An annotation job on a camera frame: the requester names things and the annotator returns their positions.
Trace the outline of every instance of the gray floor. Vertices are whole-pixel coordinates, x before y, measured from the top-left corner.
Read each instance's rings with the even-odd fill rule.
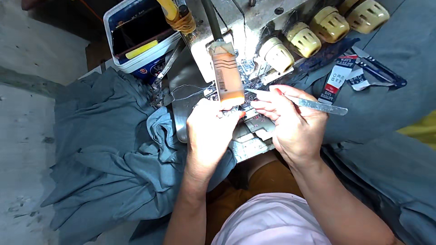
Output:
[[[64,85],[87,72],[88,41],[27,15],[21,0],[0,0],[0,66]]]
[[[87,72],[88,41],[28,18],[21,0],[0,0],[0,66],[68,84]],[[0,85],[0,237],[2,244],[56,245],[48,225],[52,207],[40,208],[54,188],[55,101]],[[91,244],[126,244],[136,223]]]

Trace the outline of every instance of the label tag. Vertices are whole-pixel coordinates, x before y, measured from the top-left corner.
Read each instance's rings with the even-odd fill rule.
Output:
[[[333,67],[327,84],[318,99],[319,102],[327,105],[333,104],[340,88],[353,70],[357,58],[357,55],[349,55],[336,59],[336,65]]]
[[[363,69],[360,68],[358,70],[352,71],[347,78],[347,83],[356,91],[364,90],[365,88],[371,85],[377,86],[392,86],[393,83],[390,82],[380,82],[380,81],[372,81],[369,82],[363,73]]]
[[[347,83],[356,91],[361,91],[371,85],[366,80],[362,68],[352,71],[347,78]]]

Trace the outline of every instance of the hand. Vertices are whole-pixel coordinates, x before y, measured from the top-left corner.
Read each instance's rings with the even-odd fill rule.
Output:
[[[275,121],[272,142],[293,168],[319,163],[327,113],[294,105],[282,95],[317,101],[313,96],[287,85],[272,85],[270,93],[259,93],[251,106]]]
[[[186,121],[189,138],[185,173],[209,181],[245,112],[223,116],[220,102],[201,99]]]

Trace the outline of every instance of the red fingernail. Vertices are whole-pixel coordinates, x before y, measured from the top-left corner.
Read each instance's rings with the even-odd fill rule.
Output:
[[[282,91],[280,91],[280,89],[278,89],[278,88],[275,88],[274,91],[275,91],[276,93],[278,93],[279,95],[283,95]]]

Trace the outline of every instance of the scissors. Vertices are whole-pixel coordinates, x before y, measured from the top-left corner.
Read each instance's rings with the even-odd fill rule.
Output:
[[[369,74],[373,75],[381,82],[393,84],[396,88],[401,88],[407,85],[407,81],[393,72],[391,69],[384,66],[382,63],[374,59],[365,51],[356,46],[351,47],[353,52],[359,56],[356,64],[364,69]]]
[[[255,93],[255,94],[270,93],[269,91],[263,91],[263,90],[257,90],[257,89],[251,89],[251,88],[246,88],[245,90],[252,92],[252,93]],[[296,104],[298,106],[311,108],[311,109],[314,109],[317,111],[327,112],[330,114],[335,114],[335,115],[340,115],[340,116],[344,116],[348,112],[347,108],[337,107],[337,106],[333,106],[333,105],[326,105],[323,103],[319,103],[319,102],[315,102],[315,101],[311,101],[311,100],[307,100],[307,99],[300,99],[300,98],[296,98],[296,97],[291,97],[288,95],[284,95],[284,96],[286,98],[288,98],[290,101],[294,102],[294,104]]]

